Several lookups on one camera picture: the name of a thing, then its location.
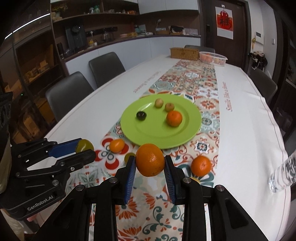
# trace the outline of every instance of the metal bolt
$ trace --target metal bolt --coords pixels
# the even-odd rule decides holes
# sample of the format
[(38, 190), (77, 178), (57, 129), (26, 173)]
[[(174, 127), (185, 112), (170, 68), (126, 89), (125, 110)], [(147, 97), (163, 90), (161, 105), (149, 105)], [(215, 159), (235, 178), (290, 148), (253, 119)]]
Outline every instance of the metal bolt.
[(191, 183), (191, 178), (190, 177), (185, 177), (185, 178), (183, 178), (183, 182)]
[(222, 192), (222, 191), (225, 190), (225, 187), (222, 186), (222, 185), (217, 185), (216, 188), (217, 188), (217, 190), (220, 191), (220, 192)]
[(53, 184), (54, 186), (57, 186), (57, 185), (59, 184), (59, 181), (58, 181), (58, 180), (53, 180), (53, 181), (52, 181), (52, 184)]
[(84, 185), (79, 184), (75, 187), (76, 191), (82, 191), (84, 189)]
[(117, 180), (117, 178), (116, 177), (111, 177), (111, 178), (109, 178), (109, 182), (111, 182), (111, 183), (116, 183), (118, 180)]

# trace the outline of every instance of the green lime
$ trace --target green lime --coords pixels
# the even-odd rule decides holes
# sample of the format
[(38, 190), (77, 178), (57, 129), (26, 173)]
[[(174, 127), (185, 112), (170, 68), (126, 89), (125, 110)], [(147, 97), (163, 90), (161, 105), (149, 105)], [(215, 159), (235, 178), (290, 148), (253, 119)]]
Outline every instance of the green lime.
[(129, 159), (130, 156), (136, 156), (136, 154), (135, 154), (135, 153), (132, 153), (132, 152), (127, 153), (127, 154), (124, 156), (124, 162), (125, 162), (126, 164), (127, 164), (128, 159)]
[(78, 152), (82, 152), (82, 151), (85, 151), (88, 149), (94, 150), (93, 144), (89, 140), (82, 139), (78, 142), (78, 144), (75, 148), (75, 152), (78, 153)]

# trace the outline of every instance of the plate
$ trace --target plate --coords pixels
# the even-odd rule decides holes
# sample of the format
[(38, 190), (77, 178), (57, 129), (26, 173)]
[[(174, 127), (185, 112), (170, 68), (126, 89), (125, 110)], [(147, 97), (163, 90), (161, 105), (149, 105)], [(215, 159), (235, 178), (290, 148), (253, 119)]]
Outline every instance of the plate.
[[(157, 98), (163, 99), (163, 106), (156, 108)], [(178, 127), (171, 127), (166, 123), (165, 104), (173, 103), (183, 120)], [(138, 120), (136, 114), (144, 111), (145, 120)], [(189, 100), (170, 94), (155, 94), (138, 99), (129, 105), (122, 114), (120, 125), (126, 138), (137, 145), (152, 143), (160, 149), (180, 146), (191, 140), (201, 126), (201, 114), (196, 105)]]

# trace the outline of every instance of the floral pattern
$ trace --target floral pattern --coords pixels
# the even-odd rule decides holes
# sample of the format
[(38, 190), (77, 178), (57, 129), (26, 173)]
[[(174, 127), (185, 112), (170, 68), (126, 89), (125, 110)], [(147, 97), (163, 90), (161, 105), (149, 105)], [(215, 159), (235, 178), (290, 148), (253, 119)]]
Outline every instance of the floral pattern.
[[(218, 162), (220, 113), (217, 79), (213, 65), (200, 61), (180, 60), (157, 80), (143, 96), (167, 93), (181, 96), (194, 103), (202, 114), (199, 132), (187, 143), (163, 150), (170, 155), (175, 166), (181, 168), (185, 176), (200, 184), (213, 187)], [(109, 149), (112, 140), (121, 138), (125, 146), (120, 153)], [(76, 185), (87, 187), (99, 185), (125, 165), (127, 153), (136, 153), (138, 146), (131, 143), (121, 130), (118, 120), (95, 147), (96, 159), (83, 169), (71, 173), (66, 192)], [(212, 164), (211, 172), (203, 177), (191, 173), (190, 165), (199, 155), (206, 156)], [(90, 216), (89, 240), (93, 239), (95, 204)], [(120, 241), (181, 241), (184, 222), (184, 207), (170, 202), (163, 172), (155, 177), (143, 177), (136, 171), (131, 198), (127, 205), (115, 206)], [(206, 225), (210, 237), (210, 221), (205, 204)]]

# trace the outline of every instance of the chair backrest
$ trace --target chair backrest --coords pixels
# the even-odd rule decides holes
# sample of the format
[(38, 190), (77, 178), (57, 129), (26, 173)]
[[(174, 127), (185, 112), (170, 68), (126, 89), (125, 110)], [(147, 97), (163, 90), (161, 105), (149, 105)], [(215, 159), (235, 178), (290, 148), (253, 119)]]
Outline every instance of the chair backrest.
[(200, 52), (211, 52), (215, 53), (215, 50), (213, 48), (208, 48), (204, 46), (196, 46), (196, 45), (185, 45), (184, 48), (188, 49), (198, 49)]
[(265, 98), (266, 103), (269, 104), (277, 91), (276, 83), (258, 68), (255, 70), (251, 69), (249, 76), (261, 95)]
[(93, 72), (98, 88), (107, 83), (109, 80), (125, 72), (120, 59), (114, 52), (110, 52), (90, 60), (89, 66)]
[(80, 72), (75, 72), (62, 79), (46, 91), (46, 99), (60, 121), (72, 108), (94, 90)]

